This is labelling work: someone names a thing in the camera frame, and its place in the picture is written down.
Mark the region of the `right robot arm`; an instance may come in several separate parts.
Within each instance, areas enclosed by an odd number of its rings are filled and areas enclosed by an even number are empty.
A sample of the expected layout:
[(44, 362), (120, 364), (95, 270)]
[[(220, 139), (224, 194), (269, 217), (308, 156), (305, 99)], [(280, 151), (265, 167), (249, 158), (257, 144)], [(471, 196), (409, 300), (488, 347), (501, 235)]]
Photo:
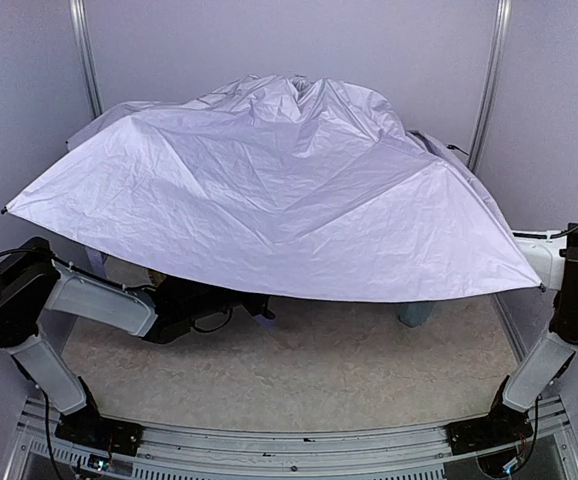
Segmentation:
[(445, 427), (454, 455), (535, 437), (529, 412), (578, 350), (578, 223), (563, 231), (516, 230), (513, 236), (538, 273), (540, 289), (555, 293), (552, 315), (518, 368), (503, 380), (489, 412)]

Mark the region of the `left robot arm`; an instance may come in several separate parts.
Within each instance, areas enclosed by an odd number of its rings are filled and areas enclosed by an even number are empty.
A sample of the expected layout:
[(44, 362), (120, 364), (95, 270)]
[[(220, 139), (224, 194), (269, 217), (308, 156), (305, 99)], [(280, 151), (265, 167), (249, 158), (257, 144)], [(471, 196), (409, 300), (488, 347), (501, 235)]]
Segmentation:
[(76, 376), (45, 337), (45, 311), (63, 312), (112, 326), (154, 344), (204, 333), (198, 321), (231, 316), (238, 307), (254, 319), (275, 320), (267, 294), (235, 291), (177, 277), (158, 285), (126, 286), (87, 272), (33, 237), (0, 252), (0, 348), (60, 413), (55, 435), (94, 449), (135, 455), (141, 425), (103, 416), (86, 382)]

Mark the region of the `lilac folding umbrella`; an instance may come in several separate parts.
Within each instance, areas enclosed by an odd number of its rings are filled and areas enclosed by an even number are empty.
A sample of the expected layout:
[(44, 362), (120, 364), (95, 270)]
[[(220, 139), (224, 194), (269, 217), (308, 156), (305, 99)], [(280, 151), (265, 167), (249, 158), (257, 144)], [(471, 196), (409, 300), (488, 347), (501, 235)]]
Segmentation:
[(294, 298), (409, 302), (539, 285), (465, 165), (379, 93), (248, 76), (121, 103), (9, 214), (164, 274)]

